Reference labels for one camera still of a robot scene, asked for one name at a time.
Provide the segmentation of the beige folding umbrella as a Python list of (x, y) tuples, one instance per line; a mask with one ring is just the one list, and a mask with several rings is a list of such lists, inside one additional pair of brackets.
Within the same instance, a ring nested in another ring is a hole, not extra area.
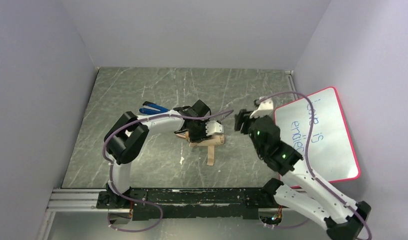
[(207, 147), (207, 165), (213, 166), (215, 163), (215, 148), (216, 146), (223, 145), (225, 143), (225, 134), (215, 134), (209, 139), (203, 140), (201, 142), (191, 142), (189, 137), (189, 132), (176, 133), (178, 138), (181, 138), (188, 142), (189, 147)]

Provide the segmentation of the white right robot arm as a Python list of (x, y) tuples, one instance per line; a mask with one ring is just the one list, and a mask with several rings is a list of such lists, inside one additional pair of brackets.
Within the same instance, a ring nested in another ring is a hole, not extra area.
[(332, 240), (356, 240), (367, 225), (371, 206), (356, 202), (314, 171), (296, 149), (280, 139), (280, 128), (267, 115), (254, 118), (242, 109), (235, 115), (235, 131), (248, 135), (260, 160), (282, 177), (288, 177), (305, 190), (299, 193), (281, 180), (272, 178), (263, 192), (278, 205), (290, 208), (312, 220)]

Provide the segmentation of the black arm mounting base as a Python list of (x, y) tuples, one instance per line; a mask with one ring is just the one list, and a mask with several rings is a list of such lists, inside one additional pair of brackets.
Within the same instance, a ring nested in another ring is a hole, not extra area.
[(99, 192), (96, 208), (128, 214), (133, 221), (194, 218), (259, 220), (278, 211), (278, 204), (260, 187), (132, 188), (126, 200), (110, 189)]

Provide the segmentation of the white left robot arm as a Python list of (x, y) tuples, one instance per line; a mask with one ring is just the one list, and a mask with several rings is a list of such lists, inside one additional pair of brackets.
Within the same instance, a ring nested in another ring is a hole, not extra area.
[(140, 115), (125, 112), (104, 137), (103, 155), (112, 165), (113, 179), (106, 184), (109, 199), (119, 206), (127, 203), (130, 196), (131, 163), (139, 155), (148, 137), (162, 134), (189, 132), (192, 141), (201, 142), (209, 138), (206, 133), (205, 118), (211, 113), (210, 107), (200, 99), (192, 106), (176, 107), (168, 110), (152, 102), (145, 101)]

